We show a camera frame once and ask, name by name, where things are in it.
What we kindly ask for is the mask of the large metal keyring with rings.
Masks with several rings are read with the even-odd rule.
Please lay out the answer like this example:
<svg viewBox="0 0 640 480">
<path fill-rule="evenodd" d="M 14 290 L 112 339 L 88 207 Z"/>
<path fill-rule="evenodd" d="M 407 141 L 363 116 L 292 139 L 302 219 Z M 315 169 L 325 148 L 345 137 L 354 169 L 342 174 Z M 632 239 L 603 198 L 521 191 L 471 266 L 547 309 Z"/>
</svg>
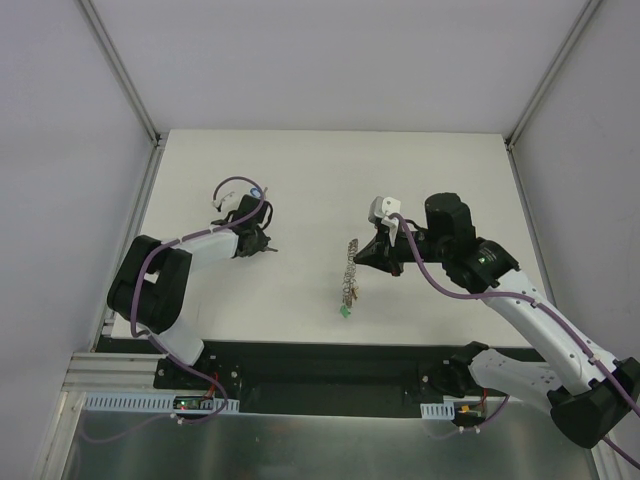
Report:
<svg viewBox="0 0 640 480">
<path fill-rule="evenodd" d="M 358 253 L 359 241 L 352 239 L 348 243 L 346 255 L 346 268 L 342 280 L 342 308 L 350 311 L 357 300 L 357 265 L 355 257 Z"/>
</svg>

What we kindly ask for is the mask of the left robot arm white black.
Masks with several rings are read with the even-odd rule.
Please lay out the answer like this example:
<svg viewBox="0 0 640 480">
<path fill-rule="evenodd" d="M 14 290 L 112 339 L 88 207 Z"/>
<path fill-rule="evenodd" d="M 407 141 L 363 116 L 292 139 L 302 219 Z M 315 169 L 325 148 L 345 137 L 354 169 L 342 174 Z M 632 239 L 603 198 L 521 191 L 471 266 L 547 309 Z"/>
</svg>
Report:
<svg viewBox="0 0 640 480">
<path fill-rule="evenodd" d="M 176 375 L 188 388 L 204 387 L 211 365 L 204 341 L 183 318 L 191 274 L 213 263 L 269 250 L 265 229 L 272 204 L 251 194 L 209 228 L 166 243 L 139 235 L 131 243 L 107 294 L 107 306 L 127 320 L 132 336 L 145 336 L 179 363 Z"/>
</svg>

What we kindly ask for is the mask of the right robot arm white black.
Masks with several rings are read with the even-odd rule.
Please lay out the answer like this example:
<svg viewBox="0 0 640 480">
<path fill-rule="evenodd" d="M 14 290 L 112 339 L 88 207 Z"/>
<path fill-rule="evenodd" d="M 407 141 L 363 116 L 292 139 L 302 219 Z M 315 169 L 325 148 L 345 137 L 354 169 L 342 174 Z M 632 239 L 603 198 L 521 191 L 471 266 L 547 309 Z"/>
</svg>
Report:
<svg viewBox="0 0 640 480">
<path fill-rule="evenodd" d="M 424 227 L 405 219 L 400 201 L 376 197 L 368 219 L 374 238 L 354 257 L 395 277 L 417 265 L 443 295 L 479 300 L 513 326 L 542 357 L 531 363 L 472 342 L 431 373 L 437 388 L 463 397 L 498 390 L 548 415 L 573 443 L 592 448 L 639 411 L 639 363 L 618 359 L 573 325 L 538 291 L 500 244 L 477 235 L 469 207 L 455 193 L 424 202 Z"/>
</svg>

